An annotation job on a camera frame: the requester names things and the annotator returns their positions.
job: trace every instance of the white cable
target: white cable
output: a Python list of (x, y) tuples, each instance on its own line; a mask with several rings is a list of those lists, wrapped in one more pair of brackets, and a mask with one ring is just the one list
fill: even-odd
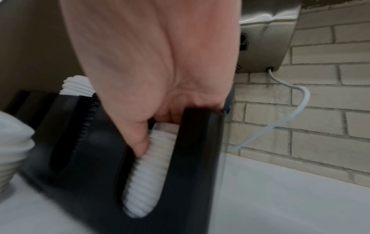
[(282, 80), (279, 80), (278, 78), (276, 78), (273, 74), (272, 74), (272, 71), (271, 69), (268, 70), (268, 73), (270, 75), (270, 78), (273, 79), (274, 81), (276, 81), (277, 83), (281, 84), (281, 85), (284, 85), (288, 88), (291, 88), (291, 89), (296, 89), (296, 90), (299, 90), (303, 93), (303, 99), (301, 101), (301, 103), (298, 105), (298, 107), (292, 112), (290, 113), (287, 117), (285, 118), (282, 118), (278, 121), (276, 121), (275, 123), (273, 124), (270, 124), (266, 127), (264, 127), (260, 132), (258, 132), (257, 134), (255, 134), (254, 136), (246, 139), (245, 141), (243, 141), (242, 143), (240, 143), (239, 145), (236, 145), (236, 146), (231, 146), (228, 148), (229, 151), (233, 151), (233, 150), (237, 150), (239, 149), (240, 147), (248, 144), (249, 142), (253, 141), (254, 139), (262, 136), (263, 134), (271, 131), (273, 128), (275, 127), (278, 127), (278, 126), (281, 126), (282, 124), (286, 123), (287, 121), (289, 120), (292, 120), (294, 119), (297, 115), (299, 115), (303, 109), (307, 106), (307, 103), (309, 101), (309, 97), (310, 97), (310, 94), (309, 94), (309, 91), (306, 87), (303, 87), (303, 86), (298, 86), (298, 85), (293, 85), (293, 84), (289, 84), (287, 82), (284, 82)]

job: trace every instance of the black plastic holder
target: black plastic holder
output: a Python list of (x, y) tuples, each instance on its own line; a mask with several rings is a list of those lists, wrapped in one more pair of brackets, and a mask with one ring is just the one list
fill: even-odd
[(185, 110), (161, 197), (146, 217), (131, 218), (121, 196), (135, 156), (101, 105), (81, 138), (90, 103), (82, 96), (55, 98), (21, 175), (102, 234), (206, 234), (224, 114)]

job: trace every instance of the palm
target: palm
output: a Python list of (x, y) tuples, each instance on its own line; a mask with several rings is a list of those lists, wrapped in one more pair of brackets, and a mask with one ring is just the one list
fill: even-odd
[(179, 123), (186, 107), (222, 107), (237, 60), (240, 1), (70, 0), (62, 7), (81, 64), (131, 146), (151, 117)]

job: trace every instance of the brown wall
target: brown wall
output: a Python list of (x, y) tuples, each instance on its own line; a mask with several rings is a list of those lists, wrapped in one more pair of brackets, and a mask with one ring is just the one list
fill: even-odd
[(0, 110), (19, 89), (57, 92), (83, 74), (63, 25), (58, 0), (0, 3)]

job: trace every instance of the stack of cups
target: stack of cups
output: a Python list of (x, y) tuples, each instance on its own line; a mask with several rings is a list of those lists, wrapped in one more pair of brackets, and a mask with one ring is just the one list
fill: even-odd
[(156, 206), (163, 189), (179, 125), (156, 123), (150, 131), (150, 145), (137, 158), (122, 195), (124, 211), (131, 217), (144, 217)]
[(95, 93), (89, 79), (85, 76), (68, 77), (62, 88), (59, 93), (62, 95), (91, 97)]
[(32, 128), (0, 111), (0, 192), (34, 147), (33, 134)]

